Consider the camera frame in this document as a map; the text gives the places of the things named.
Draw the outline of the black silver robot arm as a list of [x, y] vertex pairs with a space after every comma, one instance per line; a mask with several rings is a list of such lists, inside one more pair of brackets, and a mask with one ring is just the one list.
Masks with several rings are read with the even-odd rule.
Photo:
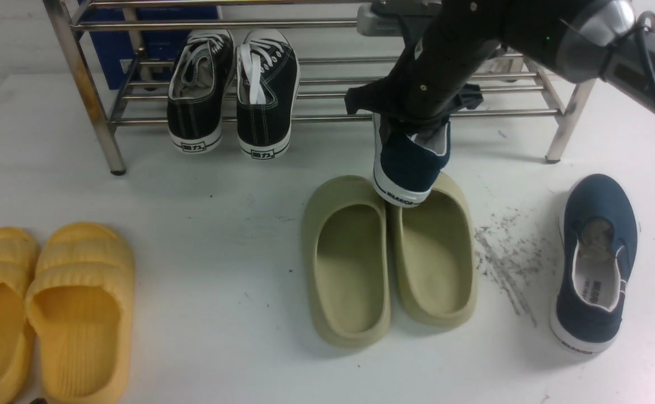
[[572, 84], [602, 79], [655, 112], [655, 34], [628, 1], [446, 1], [388, 76], [350, 89], [347, 113], [402, 130], [442, 125], [468, 107], [464, 85], [501, 44]]

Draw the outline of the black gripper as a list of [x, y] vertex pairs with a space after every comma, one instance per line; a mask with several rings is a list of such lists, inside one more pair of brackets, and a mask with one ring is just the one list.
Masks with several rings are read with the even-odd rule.
[[347, 113], [376, 113], [410, 135], [445, 125], [453, 97], [499, 46], [506, 12], [505, 1], [442, 2], [386, 77], [347, 91]]

